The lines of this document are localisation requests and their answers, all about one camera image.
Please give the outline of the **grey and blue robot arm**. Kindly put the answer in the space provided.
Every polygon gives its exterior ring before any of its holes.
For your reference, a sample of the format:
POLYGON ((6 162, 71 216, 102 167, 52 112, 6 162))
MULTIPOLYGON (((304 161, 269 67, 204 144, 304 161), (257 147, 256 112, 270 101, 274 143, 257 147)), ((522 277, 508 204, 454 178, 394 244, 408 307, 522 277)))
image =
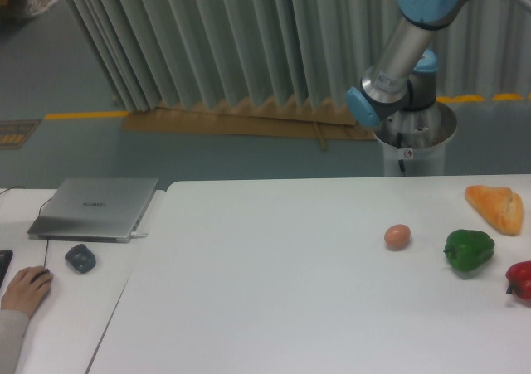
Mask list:
MULTIPOLYGON (((375 66, 360 86, 346 93, 349 112, 374 127, 400 110, 420 111, 435 103, 436 57, 422 56, 433 35, 448 27, 470 0, 397 0, 402 18, 375 66)), ((530 0, 514 0, 530 9, 530 0)))

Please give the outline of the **grey sleeved forearm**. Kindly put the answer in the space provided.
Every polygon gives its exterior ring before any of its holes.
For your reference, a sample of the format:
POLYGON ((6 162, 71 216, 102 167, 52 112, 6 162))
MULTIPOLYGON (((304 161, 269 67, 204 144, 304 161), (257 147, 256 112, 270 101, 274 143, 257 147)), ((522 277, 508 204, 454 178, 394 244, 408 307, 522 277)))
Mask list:
POLYGON ((1 310, 1 373, 16 371, 29 321, 23 311, 1 310))

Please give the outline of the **person's bare hand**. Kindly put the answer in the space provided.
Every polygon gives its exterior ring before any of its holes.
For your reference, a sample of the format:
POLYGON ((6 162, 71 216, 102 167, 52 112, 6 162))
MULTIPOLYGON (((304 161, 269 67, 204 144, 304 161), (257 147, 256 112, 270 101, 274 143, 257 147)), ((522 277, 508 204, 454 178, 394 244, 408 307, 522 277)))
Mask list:
POLYGON ((26 267, 17 272, 1 297, 1 309, 14 309, 26 313, 31 319, 44 298, 51 291, 51 282, 39 289, 30 285, 32 277, 45 270, 44 266, 26 267))

